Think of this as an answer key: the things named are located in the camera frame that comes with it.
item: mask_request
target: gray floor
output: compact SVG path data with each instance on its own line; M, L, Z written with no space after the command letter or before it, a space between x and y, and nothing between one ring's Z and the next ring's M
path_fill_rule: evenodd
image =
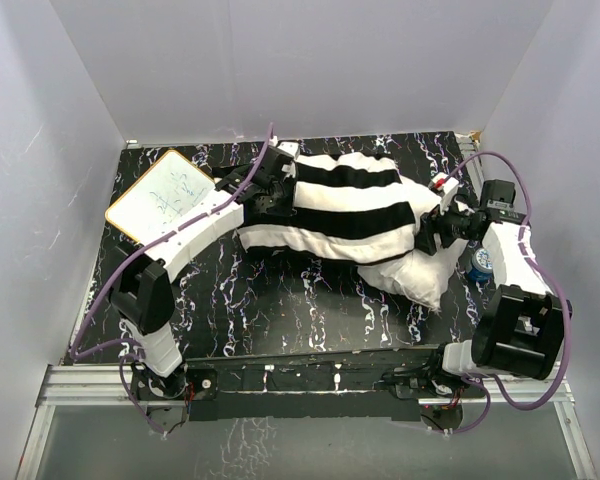
M469 405L465 422L482 405ZM50 479L572 479L553 405L496 404L444 439L383 419L187 423L167 440L131 407L58 407L39 471Z

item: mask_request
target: white stripe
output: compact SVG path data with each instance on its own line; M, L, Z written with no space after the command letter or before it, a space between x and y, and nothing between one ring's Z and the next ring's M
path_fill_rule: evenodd
M355 188L298 182L293 206L323 212L366 212L406 202L405 190L401 183L386 187Z
M361 240L329 237L323 233L280 225L254 225L242 228L238 233L242 246L247 250L251 247L289 247L329 260L366 264L413 250L415 225L405 225Z
M376 160L374 157L367 157L360 152L347 153L340 156L338 160L334 160L329 155L312 155L310 157L300 155L296 162L328 171L340 165L346 165L356 170L365 170L371 173L397 170L395 162L390 158Z

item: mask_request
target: black marble table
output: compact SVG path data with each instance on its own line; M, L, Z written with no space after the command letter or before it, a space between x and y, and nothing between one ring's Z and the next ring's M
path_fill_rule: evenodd
M336 137L299 141L302 153L387 154L403 175L427 184L462 159L452 132ZM172 147L203 169L255 158L259 143ZM168 150L123 150L111 202ZM109 253L125 239L105 225L91 284L97 292L117 265ZM475 245L470 245L465 255ZM458 266L442 297L439 313L405 297L367 285L355 268L300 255L247 254L235 233L207 248L174 286L180 321L172 325L185 357L304 353L437 344L469 339L488 301L489 285L469 282ZM108 304L86 331L81 350L106 340L129 337ZM93 363L115 363L119 351L100 352Z

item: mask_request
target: cloth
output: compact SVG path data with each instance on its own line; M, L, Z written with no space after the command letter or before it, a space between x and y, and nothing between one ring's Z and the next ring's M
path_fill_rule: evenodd
M245 249L290 249L358 266L370 285L434 310L466 242L434 256L414 250L420 215L440 198L401 177L389 158L351 153L299 156L296 215L247 218L238 230Z

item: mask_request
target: gray wall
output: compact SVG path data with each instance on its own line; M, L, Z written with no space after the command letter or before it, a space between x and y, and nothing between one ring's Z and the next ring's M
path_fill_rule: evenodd
M51 0L125 138L481 129L550 0Z
M573 301L568 372L600 473L600 1L556 1L484 132L520 166L532 244ZM485 160L490 176L499 165Z
M0 479L87 287L122 137L47 0L0 0Z

